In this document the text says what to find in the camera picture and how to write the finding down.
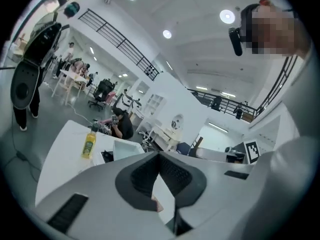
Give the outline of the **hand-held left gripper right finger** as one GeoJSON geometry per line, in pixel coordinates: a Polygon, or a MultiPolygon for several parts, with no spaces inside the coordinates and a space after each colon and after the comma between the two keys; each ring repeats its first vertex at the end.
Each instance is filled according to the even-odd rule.
{"type": "Polygon", "coordinates": [[[160,175],[174,197],[176,240],[254,240],[254,166],[160,152],[160,175]]]}

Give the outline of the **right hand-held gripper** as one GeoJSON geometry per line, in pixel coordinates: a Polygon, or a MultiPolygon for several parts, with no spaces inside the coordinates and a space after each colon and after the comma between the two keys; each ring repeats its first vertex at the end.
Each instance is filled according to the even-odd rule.
{"type": "Polygon", "coordinates": [[[255,140],[243,141],[234,147],[226,147],[227,163],[254,164],[260,157],[260,151],[255,140]]]}

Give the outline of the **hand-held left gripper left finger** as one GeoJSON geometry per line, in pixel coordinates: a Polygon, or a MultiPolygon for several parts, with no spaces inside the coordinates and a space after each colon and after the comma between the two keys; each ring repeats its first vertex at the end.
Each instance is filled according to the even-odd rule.
{"type": "Polygon", "coordinates": [[[66,235],[77,240],[171,240],[174,234],[155,211],[129,205],[116,189],[116,176],[147,153],[93,166],[47,195],[35,208],[45,222],[75,193],[88,197],[66,235]]]}

